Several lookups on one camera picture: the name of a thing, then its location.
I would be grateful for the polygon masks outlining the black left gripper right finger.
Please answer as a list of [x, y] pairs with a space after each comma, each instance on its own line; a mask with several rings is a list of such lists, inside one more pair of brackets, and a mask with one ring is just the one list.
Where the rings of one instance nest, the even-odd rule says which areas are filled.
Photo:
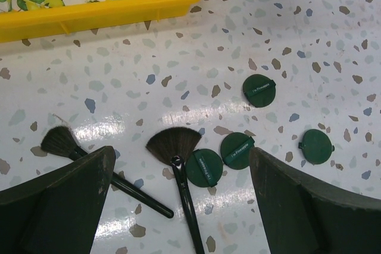
[[271, 253], [380, 253], [380, 200], [253, 147], [252, 182]]

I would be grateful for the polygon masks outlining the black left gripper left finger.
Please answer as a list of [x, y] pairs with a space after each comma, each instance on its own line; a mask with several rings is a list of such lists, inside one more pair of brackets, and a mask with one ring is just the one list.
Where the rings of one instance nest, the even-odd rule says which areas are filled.
[[90, 253], [114, 165], [103, 146], [1, 191], [1, 253]]

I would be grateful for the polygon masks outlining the yellow plastic tray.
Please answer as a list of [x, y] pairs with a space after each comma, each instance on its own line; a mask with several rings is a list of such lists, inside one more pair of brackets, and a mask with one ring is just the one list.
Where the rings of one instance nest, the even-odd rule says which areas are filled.
[[1, 13], [1, 42], [184, 16], [199, 0], [112, 0]]

